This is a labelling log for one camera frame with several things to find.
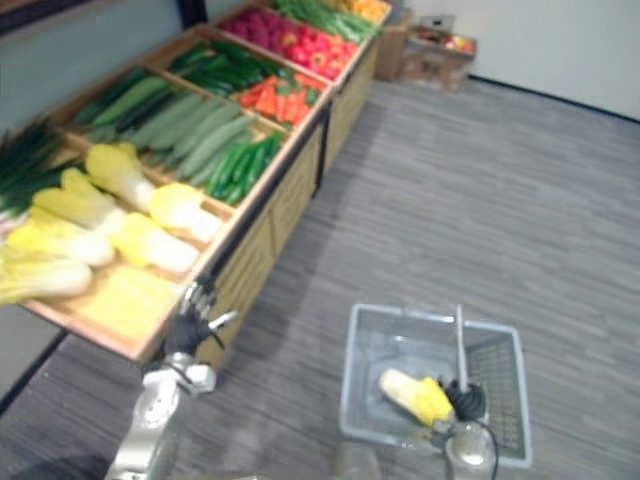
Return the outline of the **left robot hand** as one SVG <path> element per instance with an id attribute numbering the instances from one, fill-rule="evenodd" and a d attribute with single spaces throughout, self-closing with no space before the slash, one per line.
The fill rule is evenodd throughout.
<path id="1" fill-rule="evenodd" d="M 163 351 L 166 355 L 195 356 L 199 346 L 213 339 L 220 350 L 227 344 L 221 332 L 239 318 L 238 310 L 215 314 L 216 289 L 202 279 L 192 281 L 171 311 Z"/>

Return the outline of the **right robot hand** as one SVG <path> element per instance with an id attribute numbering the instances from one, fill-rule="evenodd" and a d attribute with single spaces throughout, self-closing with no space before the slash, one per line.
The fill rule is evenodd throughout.
<path id="1" fill-rule="evenodd" d="M 452 407 L 447 416 L 449 422 L 487 422 L 488 401 L 481 385 L 468 383 L 463 391 L 457 380 L 446 382 L 439 377 L 437 382 Z"/>

